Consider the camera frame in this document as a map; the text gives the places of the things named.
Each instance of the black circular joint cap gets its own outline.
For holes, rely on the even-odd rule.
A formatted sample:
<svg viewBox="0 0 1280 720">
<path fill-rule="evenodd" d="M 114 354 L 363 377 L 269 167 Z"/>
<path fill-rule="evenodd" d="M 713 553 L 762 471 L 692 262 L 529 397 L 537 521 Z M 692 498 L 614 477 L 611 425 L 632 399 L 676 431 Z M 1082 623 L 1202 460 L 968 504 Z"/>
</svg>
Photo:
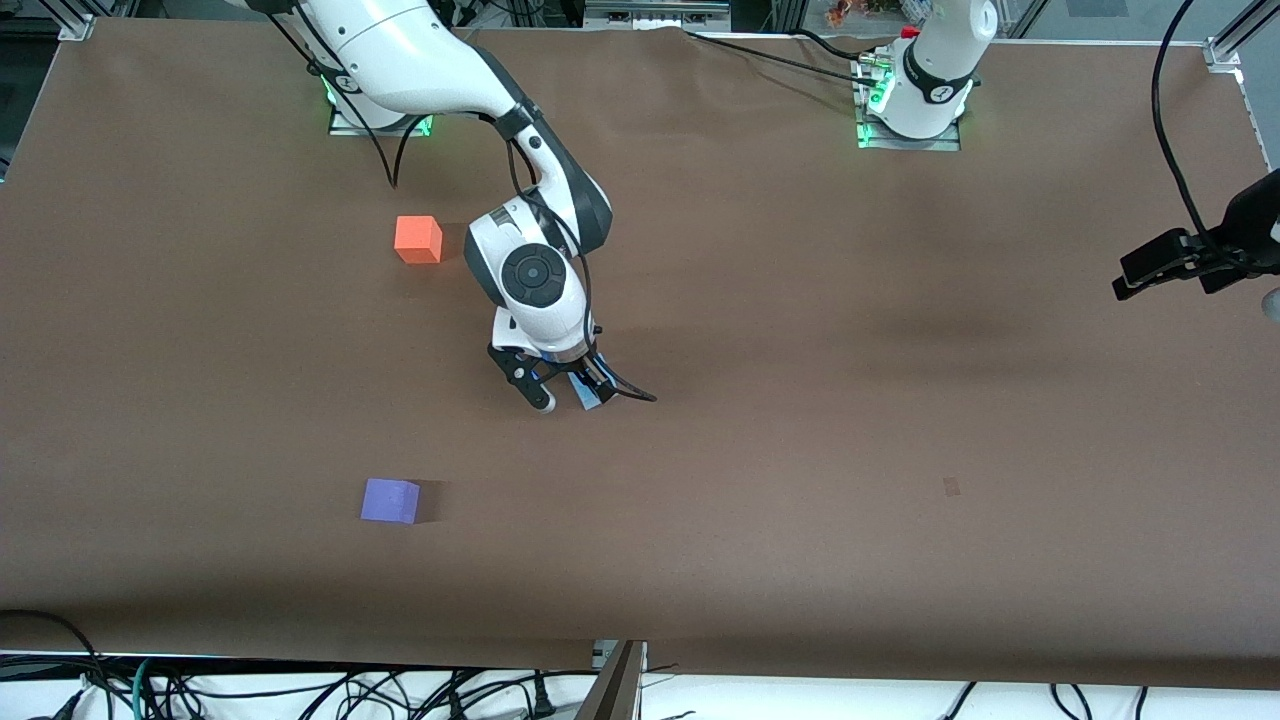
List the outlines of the black circular joint cap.
<svg viewBox="0 0 1280 720">
<path fill-rule="evenodd" d="M 564 291 L 564 258 L 540 242 L 521 245 L 502 263 L 502 288 L 516 302 L 548 307 Z"/>
</svg>

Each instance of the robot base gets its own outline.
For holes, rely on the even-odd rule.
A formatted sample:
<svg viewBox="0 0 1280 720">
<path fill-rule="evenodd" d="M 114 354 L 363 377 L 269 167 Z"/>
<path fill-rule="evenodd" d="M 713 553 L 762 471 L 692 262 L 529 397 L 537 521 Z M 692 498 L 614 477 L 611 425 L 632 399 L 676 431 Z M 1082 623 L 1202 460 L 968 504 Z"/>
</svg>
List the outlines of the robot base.
<svg viewBox="0 0 1280 720">
<path fill-rule="evenodd" d="M 412 135 L 410 135 L 410 137 L 430 137 L 431 136 L 431 120 L 433 119 L 434 118 L 431 118 L 429 115 L 425 120 L 417 123 L 417 127 L 413 128 L 413 132 L 412 132 Z M 365 128 L 362 128 L 360 126 L 353 126 L 353 124 L 348 123 L 347 118 L 343 118 L 342 113 L 339 113 L 338 110 L 330 109 L 329 110 L 329 135 L 334 135 L 334 136 L 353 136 L 353 135 L 360 135 L 360 136 L 364 136 L 364 135 L 369 135 L 369 133 L 365 132 Z M 375 129 L 374 135 L 378 135 L 378 136 L 381 136 L 381 137 L 399 137 L 399 136 L 404 135 L 404 126 L 403 124 L 397 124 L 396 127 L 389 127 L 389 128 L 383 128 L 383 129 Z"/>
<path fill-rule="evenodd" d="M 872 56 L 870 54 L 864 54 L 863 58 L 870 59 Z M 855 60 L 849 65 L 854 77 L 870 77 L 879 81 L 883 79 L 884 74 L 882 61 L 883 56 L 877 53 L 874 55 L 874 60 L 870 63 Z M 874 95 L 876 91 L 877 88 L 874 87 L 867 87 L 863 85 L 854 86 L 854 115 L 858 120 L 859 147 L 882 147 L 886 150 L 936 150 L 945 152 L 955 152 L 960 150 L 960 124 L 957 120 L 952 120 L 942 135 L 927 140 L 902 137 L 901 135 L 891 131 L 888 126 L 884 124 L 884 120 L 868 111 L 868 105 L 870 104 L 872 95 Z"/>
</svg>

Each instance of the black clamp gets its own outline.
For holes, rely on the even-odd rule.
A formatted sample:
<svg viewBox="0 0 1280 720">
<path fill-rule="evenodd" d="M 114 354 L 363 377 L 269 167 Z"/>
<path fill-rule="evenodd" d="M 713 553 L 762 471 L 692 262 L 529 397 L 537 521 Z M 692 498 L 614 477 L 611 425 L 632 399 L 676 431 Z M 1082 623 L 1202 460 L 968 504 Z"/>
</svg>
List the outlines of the black clamp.
<svg viewBox="0 0 1280 720">
<path fill-rule="evenodd" d="M 956 79 L 942 79 L 929 74 L 915 61 L 915 42 L 908 45 L 906 51 L 902 53 L 902 69 L 906 70 L 906 78 L 911 81 L 911 85 L 920 88 L 924 101 L 929 105 L 945 105 L 950 102 L 973 78 L 972 72 Z"/>
<path fill-rule="evenodd" d="M 552 396 L 543 387 L 543 380 L 550 375 L 538 375 L 538 365 L 541 359 L 524 352 L 498 350 L 492 345 L 489 346 L 489 357 L 502 369 L 502 374 L 507 375 L 507 382 L 518 389 L 520 395 L 525 396 L 525 400 L 534 409 L 545 413 L 550 407 Z"/>
<path fill-rule="evenodd" d="M 498 131 L 504 141 L 512 141 L 520 131 L 543 119 L 543 110 L 532 100 L 525 97 L 515 108 L 507 110 L 500 118 L 493 120 L 493 129 Z"/>
<path fill-rule="evenodd" d="M 1271 237 L 1280 209 L 1280 170 L 1240 191 L 1226 206 L 1222 224 L 1193 236 L 1175 228 L 1120 259 L 1111 283 L 1128 300 L 1169 281 L 1198 278 L 1212 295 L 1261 274 L 1280 275 L 1280 242 Z"/>
</svg>

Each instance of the brown table surface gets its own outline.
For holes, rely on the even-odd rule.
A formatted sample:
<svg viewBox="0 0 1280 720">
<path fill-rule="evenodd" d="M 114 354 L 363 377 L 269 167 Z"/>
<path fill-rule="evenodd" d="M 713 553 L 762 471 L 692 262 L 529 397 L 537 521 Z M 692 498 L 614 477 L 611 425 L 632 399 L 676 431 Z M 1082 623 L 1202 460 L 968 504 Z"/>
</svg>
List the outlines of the brown table surface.
<svg viewBox="0 0 1280 720">
<path fill-rule="evenodd" d="M 602 347 L 660 401 L 539 416 L 458 234 L 392 251 L 511 196 L 492 129 L 392 191 L 270 26 L 104 20 L 0 187 L 0 605 L 114 651 L 1280 684 L 1271 286 L 1108 287 L 1187 222 L 1152 47 L 993 46 L 964 150 L 908 154 L 678 32 L 474 41 L 609 193 Z M 1240 91 L 1175 49 L 1165 113 L 1216 220 L 1265 172 Z M 433 521 L 358 520 L 370 477 Z"/>
</svg>

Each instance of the metal frame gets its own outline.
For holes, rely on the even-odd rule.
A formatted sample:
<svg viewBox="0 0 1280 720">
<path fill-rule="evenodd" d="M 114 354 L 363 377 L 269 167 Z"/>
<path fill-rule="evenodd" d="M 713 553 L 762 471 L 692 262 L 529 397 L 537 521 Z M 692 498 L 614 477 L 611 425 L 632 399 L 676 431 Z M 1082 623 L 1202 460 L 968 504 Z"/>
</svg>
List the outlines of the metal frame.
<svg viewBox="0 0 1280 720">
<path fill-rule="evenodd" d="M 1208 38 L 1204 46 L 1204 59 L 1210 68 L 1229 72 L 1239 65 L 1238 51 L 1240 47 L 1253 40 L 1276 15 L 1280 15 L 1280 0 L 1253 0 L 1249 3 L 1234 20 Z"/>
<path fill-rule="evenodd" d="M 140 0 L 37 0 L 61 28 L 58 40 L 81 41 L 93 32 L 97 18 L 133 17 Z"/>
<path fill-rule="evenodd" d="M 596 657 L 608 656 L 575 720 L 635 720 L 640 674 L 648 660 L 644 641 L 596 641 Z"/>
<path fill-rule="evenodd" d="M 768 29 L 786 32 L 801 27 L 808 10 L 809 0 L 772 0 L 773 27 Z"/>
<path fill-rule="evenodd" d="M 1041 13 L 1044 12 L 1044 8 L 1048 6 L 1048 3 L 1050 0 L 1032 0 L 1030 5 L 1027 8 L 1027 12 L 1023 13 L 1023 17 L 1018 18 L 1018 22 L 1014 23 L 1012 29 L 1009 31 L 1007 37 L 1012 40 L 1021 40 L 1027 37 L 1027 33 L 1032 31 L 1032 26 L 1034 26 L 1036 20 L 1039 19 Z"/>
</svg>

